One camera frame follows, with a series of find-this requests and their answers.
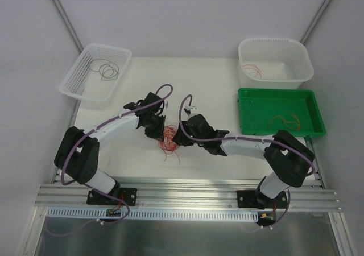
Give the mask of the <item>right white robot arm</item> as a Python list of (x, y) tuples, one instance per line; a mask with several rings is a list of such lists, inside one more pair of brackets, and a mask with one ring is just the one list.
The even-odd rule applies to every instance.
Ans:
[(311, 150), (286, 130), (265, 138), (243, 136), (210, 126), (201, 114), (180, 121), (173, 142), (179, 146), (199, 145), (212, 155), (249, 156), (265, 160), (272, 173), (264, 177), (243, 202), (252, 208), (270, 207), (288, 187), (299, 188), (305, 178), (315, 172), (315, 156)]

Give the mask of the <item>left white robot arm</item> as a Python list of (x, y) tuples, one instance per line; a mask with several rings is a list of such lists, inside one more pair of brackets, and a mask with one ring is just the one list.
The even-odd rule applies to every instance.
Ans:
[(164, 139), (165, 101), (150, 92), (138, 102), (126, 104), (119, 114), (89, 129), (70, 127), (61, 141), (54, 164), (61, 170), (64, 185), (77, 182), (100, 194), (107, 204), (114, 204), (120, 195), (120, 184), (98, 166), (100, 150), (121, 135), (144, 128), (145, 136)]

